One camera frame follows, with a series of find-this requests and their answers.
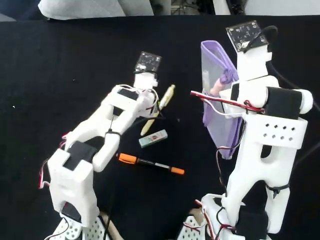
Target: small box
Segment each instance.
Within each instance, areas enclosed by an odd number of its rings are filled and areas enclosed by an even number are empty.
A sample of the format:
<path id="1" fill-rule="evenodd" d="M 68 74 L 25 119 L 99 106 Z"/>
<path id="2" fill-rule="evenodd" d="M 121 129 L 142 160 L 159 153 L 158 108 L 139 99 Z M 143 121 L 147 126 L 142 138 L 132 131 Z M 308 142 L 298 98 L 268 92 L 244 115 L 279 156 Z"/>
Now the small box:
<path id="1" fill-rule="evenodd" d="M 168 134 L 166 132 L 166 130 L 161 130 L 161 131 L 157 131 L 155 133 L 152 133 L 148 136 L 142 137 L 139 139 L 139 143 L 141 148 L 150 146 L 152 144 L 155 144 L 157 142 L 160 142 L 162 140 L 165 140 L 166 138 L 168 138 Z"/>

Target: yellow pen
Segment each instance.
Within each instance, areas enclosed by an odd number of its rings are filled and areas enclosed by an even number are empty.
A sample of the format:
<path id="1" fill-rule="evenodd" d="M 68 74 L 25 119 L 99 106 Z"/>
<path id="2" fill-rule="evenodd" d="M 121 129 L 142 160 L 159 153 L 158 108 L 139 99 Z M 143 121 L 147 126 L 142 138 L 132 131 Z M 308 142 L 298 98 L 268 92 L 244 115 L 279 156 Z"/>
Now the yellow pen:
<path id="1" fill-rule="evenodd" d="M 175 92 L 175 87 L 176 85 L 172 84 L 165 92 L 165 94 L 163 95 L 163 98 L 161 99 L 160 101 L 160 104 L 159 104 L 159 109 L 162 110 L 164 107 L 166 107 L 168 105 L 168 103 L 170 102 L 170 99 L 172 98 L 172 96 L 174 95 L 174 92 Z M 157 111 L 156 113 L 154 113 L 152 115 L 152 117 L 157 117 L 159 114 L 159 112 Z M 140 135 L 143 136 L 145 135 L 149 128 L 151 127 L 151 125 L 154 123 L 154 119 L 152 120 L 148 120 L 146 122 L 146 124 L 143 126 L 142 130 L 141 130 L 141 133 Z"/>

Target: circuit board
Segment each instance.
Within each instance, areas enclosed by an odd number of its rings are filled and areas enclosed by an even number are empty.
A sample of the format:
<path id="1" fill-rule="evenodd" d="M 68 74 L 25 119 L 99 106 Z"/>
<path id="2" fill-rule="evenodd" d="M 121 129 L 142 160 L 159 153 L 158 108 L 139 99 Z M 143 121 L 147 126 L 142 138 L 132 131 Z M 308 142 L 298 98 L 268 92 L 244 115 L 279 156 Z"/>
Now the circuit board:
<path id="1" fill-rule="evenodd" d="M 160 65 L 161 56 L 157 56 L 148 52 L 141 52 L 138 62 L 135 65 L 137 71 L 156 72 Z"/>
<path id="2" fill-rule="evenodd" d="M 250 21 L 239 25 L 226 28 L 226 32 L 232 42 L 234 49 L 237 52 L 242 52 L 250 40 L 257 36 L 261 32 L 257 21 Z M 260 46 L 268 45 L 268 41 L 264 34 L 261 34 L 257 40 L 252 43 L 251 48 L 257 48 Z"/>

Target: black strap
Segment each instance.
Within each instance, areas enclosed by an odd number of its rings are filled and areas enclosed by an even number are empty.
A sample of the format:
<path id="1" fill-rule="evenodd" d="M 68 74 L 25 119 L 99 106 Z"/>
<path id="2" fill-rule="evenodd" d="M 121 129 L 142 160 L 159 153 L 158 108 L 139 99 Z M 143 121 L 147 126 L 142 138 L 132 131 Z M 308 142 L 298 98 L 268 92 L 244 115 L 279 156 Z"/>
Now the black strap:
<path id="1" fill-rule="evenodd" d="M 289 183 L 283 186 L 268 186 L 268 184 L 265 184 L 266 188 L 273 191 L 273 199 L 280 193 L 281 190 L 287 189 L 290 187 Z"/>
<path id="2" fill-rule="evenodd" d="M 104 137 L 106 137 L 107 134 L 116 134 L 119 135 L 121 137 L 121 134 L 117 131 L 112 131 L 111 128 L 109 128 L 109 130 L 105 133 Z"/>

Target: perforated white panel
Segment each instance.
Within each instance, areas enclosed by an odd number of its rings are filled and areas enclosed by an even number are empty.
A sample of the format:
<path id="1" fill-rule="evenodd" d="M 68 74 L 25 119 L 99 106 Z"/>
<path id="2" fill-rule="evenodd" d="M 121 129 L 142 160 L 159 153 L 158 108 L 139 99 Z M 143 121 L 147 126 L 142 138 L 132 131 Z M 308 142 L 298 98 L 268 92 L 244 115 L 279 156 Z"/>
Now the perforated white panel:
<path id="1" fill-rule="evenodd" d="M 54 235 L 62 233 L 68 224 L 64 219 L 61 220 L 58 227 L 53 232 Z M 105 227 L 101 222 L 100 218 L 96 218 L 91 228 L 81 228 L 75 224 L 69 223 L 69 228 L 63 234 L 51 237 L 50 240 L 76 240 L 80 236 L 82 231 L 82 240 L 102 240 L 105 234 Z"/>
<path id="2" fill-rule="evenodd" d="M 266 115 L 244 115 L 250 139 L 269 146 L 300 149 L 308 122 Z"/>
<path id="3" fill-rule="evenodd" d="M 188 216 L 185 222 L 193 227 L 198 227 L 194 216 Z M 205 226 L 198 228 L 199 231 L 183 226 L 177 240 L 203 240 L 205 239 Z"/>

